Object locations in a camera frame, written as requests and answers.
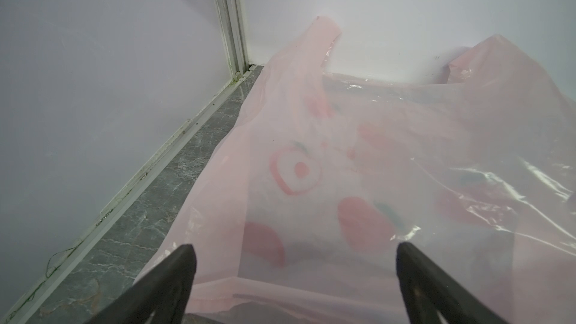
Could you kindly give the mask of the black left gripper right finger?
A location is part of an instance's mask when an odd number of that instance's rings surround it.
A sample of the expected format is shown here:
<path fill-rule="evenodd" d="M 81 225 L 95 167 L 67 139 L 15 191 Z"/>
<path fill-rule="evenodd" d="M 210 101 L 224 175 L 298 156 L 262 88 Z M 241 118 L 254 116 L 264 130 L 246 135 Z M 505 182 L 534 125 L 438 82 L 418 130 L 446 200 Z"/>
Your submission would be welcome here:
<path fill-rule="evenodd" d="M 396 274 L 411 323 L 504 323 L 410 242 L 396 250 Z"/>

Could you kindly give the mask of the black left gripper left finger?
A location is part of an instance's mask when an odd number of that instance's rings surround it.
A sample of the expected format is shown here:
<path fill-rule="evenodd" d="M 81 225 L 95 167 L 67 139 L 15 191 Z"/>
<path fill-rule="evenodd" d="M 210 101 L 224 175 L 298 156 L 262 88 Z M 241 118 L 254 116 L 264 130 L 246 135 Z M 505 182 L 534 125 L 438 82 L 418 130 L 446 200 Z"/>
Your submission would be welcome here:
<path fill-rule="evenodd" d="M 181 323 L 196 270 L 194 246 L 183 244 L 87 322 Z"/>

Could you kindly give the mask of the pink printed plastic bag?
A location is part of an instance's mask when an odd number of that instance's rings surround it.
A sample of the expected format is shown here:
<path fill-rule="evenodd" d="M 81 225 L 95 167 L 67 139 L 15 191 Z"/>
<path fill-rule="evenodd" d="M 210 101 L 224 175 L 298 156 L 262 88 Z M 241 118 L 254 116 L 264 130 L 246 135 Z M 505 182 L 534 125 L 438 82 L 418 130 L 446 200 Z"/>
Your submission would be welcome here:
<path fill-rule="evenodd" d="M 156 254 L 193 245 L 186 310 L 405 323 L 409 241 L 510 323 L 575 321 L 575 102 L 495 35 L 441 84 L 326 74 L 316 19 L 262 69 Z"/>

